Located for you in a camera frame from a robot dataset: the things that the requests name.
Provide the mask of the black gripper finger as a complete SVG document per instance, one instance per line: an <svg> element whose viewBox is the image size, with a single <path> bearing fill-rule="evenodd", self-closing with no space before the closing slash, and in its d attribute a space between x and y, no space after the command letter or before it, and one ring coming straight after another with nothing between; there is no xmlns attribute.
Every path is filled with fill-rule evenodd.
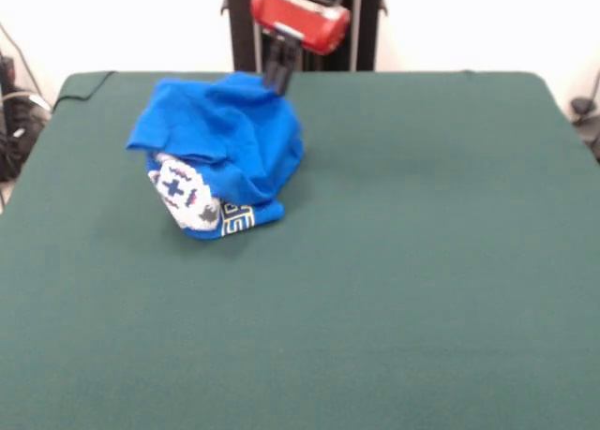
<svg viewBox="0 0 600 430"><path fill-rule="evenodd" d="M276 82L282 51L283 40L279 37L271 38L263 66L262 83L265 87L272 87Z"/></svg>
<svg viewBox="0 0 600 430"><path fill-rule="evenodd" d="M301 50L302 46L299 42L284 44L276 76L276 92L279 96L285 96L287 93Z"/></svg>

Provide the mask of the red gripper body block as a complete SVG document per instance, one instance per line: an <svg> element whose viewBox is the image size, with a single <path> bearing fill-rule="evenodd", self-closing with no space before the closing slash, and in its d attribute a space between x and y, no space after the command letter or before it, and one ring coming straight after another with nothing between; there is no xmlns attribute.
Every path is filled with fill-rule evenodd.
<svg viewBox="0 0 600 430"><path fill-rule="evenodd" d="M329 54L346 35L351 12L343 0L250 0L254 21L310 52Z"/></svg>

